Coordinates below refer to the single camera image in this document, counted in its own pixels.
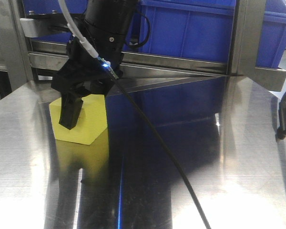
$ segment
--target blue plastic crate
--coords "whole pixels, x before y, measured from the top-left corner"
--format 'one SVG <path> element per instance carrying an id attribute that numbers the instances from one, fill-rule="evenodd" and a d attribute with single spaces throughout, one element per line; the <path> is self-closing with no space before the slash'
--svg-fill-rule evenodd
<path id="1" fill-rule="evenodd" d="M 227 62 L 235 1 L 176 2 L 141 0 L 142 13 L 149 18 L 152 32 L 149 41 L 140 51 Z M 141 22 L 140 40 L 147 34 L 147 23 L 144 20 Z M 286 1 L 268 0 L 256 65 L 277 68 L 285 47 Z"/>

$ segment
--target metal rail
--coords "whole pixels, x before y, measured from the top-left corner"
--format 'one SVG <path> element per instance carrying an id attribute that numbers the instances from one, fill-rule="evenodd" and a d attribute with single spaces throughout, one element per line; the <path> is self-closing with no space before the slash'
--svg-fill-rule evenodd
<path id="1" fill-rule="evenodd" d="M 286 71 L 255 66 L 265 5 L 266 0 L 237 1 L 228 64 L 125 52 L 125 77 L 247 76 L 268 90 L 280 91 Z M 0 71 L 8 71 L 13 89 L 36 77 L 35 68 L 56 71 L 67 60 L 65 44 L 24 37 L 23 15 L 21 0 L 0 0 Z"/>

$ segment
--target metal table surface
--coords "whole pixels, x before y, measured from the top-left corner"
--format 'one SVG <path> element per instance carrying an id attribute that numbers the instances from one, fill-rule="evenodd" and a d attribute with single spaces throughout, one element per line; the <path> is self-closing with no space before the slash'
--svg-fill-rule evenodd
<path id="1" fill-rule="evenodd" d="M 91 146 L 55 141 L 48 104 L 58 96 L 29 82 L 0 101 L 0 229 L 204 228 L 146 128 L 109 130 Z M 235 77 L 214 118 L 158 127 L 213 229 L 286 229 L 276 109 L 276 97 Z"/>

